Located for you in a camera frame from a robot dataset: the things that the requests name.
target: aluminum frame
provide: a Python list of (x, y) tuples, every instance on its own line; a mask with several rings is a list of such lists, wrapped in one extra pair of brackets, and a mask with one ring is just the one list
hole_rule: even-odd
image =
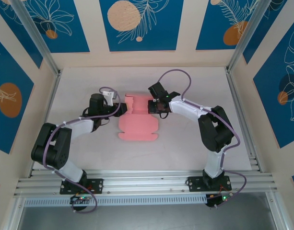
[[(244, 140), (246, 143), (247, 152), (249, 155), (252, 170), (240, 171), (247, 177), (248, 183), (242, 192), (265, 192), (269, 201), (271, 212), (278, 229), (292, 229), (291, 221), (283, 207), (280, 195), (277, 192), (275, 182), (271, 173), (265, 172), (265, 167), (256, 151), (256, 147), (252, 140), (252, 135), (246, 124), (246, 117), (243, 113), (242, 105), (239, 100), (234, 78), (231, 75), (231, 69), (241, 56), (241, 50), (246, 47), (251, 38), (256, 26), (260, 22), (264, 9), (268, 6), (271, 0), (263, 1), (259, 4), (257, 10), (252, 15), (250, 24), (248, 25), (244, 36), (242, 36), (235, 52), (229, 62), (228, 67), (225, 68), (227, 80), (232, 93), (232, 98), (235, 103), (236, 113), (240, 122)], [(46, 119), (49, 114), (51, 105), (54, 101), (55, 93), (58, 88), (60, 80), (60, 71), (52, 58), (49, 50), (44, 43), (36, 27), (31, 23), (26, 9), (19, 0), (10, 0), (14, 11), (17, 13), (19, 19), (24, 23), (24, 27), (35, 42), (37, 48), (40, 50), (44, 59), (49, 64), (53, 72), (56, 73), (57, 79), (55, 81), (54, 89), (51, 94), (50, 102), (47, 107)], [(49, 199), (56, 199), (57, 197), (69, 197), (69, 195), (60, 195), (59, 187), (61, 179), (53, 175), (48, 170), (32, 170), (28, 178), (19, 179), (17, 189), (15, 190), (12, 201), (12, 212), (6, 220), (3, 230), (16, 230), (19, 226), (19, 221), (22, 215), (23, 207), (27, 199), (31, 197), (48, 197)], [(202, 175), (201, 171), (98, 171), (87, 170), (90, 178), (101, 177), (105, 179), (103, 187), (103, 194), (101, 197), (112, 196), (171, 196), (171, 195), (189, 195), (188, 187), (185, 185), (185, 180), (188, 176)], [(243, 184), (243, 179), (236, 175), (230, 174), (231, 185), (233, 192)]]

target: white wall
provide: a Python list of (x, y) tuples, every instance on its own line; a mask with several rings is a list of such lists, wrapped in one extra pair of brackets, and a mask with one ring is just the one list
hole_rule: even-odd
[(34, 82), (10, 154), (0, 151), (0, 227), (19, 178), (26, 177), (31, 149), (41, 128), (54, 76), (45, 62), (39, 70), (0, 16), (0, 42)]
[(99, 1), (75, 0), (90, 53), (52, 56), (61, 69), (87, 66), (225, 66), (234, 50), (196, 51), (208, 2), (184, 0), (176, 51), (109, 52)]
[(288, 0), (248, 65), (240, 59), (232, 74), (259, 155), (272, 172), (284, 204), (294, 223), (294, 142), (279, 148), (253, 78), (294, 22), (294, 0)]

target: white plastic bracket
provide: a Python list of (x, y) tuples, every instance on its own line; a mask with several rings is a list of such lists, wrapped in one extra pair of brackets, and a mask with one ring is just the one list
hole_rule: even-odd
[(102, 91), (102, 94), (103, 94), (104, 98), (107, 101), (107, 105), (108, 106), (113, 106), (114, 92), (113, 91), (111, 91), (111, 92)]

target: black mounting plate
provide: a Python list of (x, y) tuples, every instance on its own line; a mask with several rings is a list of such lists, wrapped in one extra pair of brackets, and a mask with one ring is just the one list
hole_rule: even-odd
[[(103, 179), (87, 179), (86, 188), (93, 194), (102, 194)], [(59, 194), (61, 195), (75, 195), (77, 191), (68, 190), (64, 185), (64, 181), (61, 182)]]
[(229, 176), (223, 176), (220, 180), (213, 184), (212, 188), (209, 189), (203, 182), (202, 176), (190, 176), (187, 180), (187, 185), (190, 192), (210, 192), (210, 191), (220, 191), (220, 185), (225, 187), (228, 191), (232, 190), (231, 182)]

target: pink sponge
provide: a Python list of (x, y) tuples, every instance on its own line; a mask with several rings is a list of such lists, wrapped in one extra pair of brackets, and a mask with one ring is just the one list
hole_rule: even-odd
[(123, 133), (118, 136), (123, 140), (156, 140), (158, 135), (158, 120), (148, 114), (148, 100), (152, 97), (143, 94), (126, 94), (128, 107), (126, 114), (119, 119), (119, 128)]

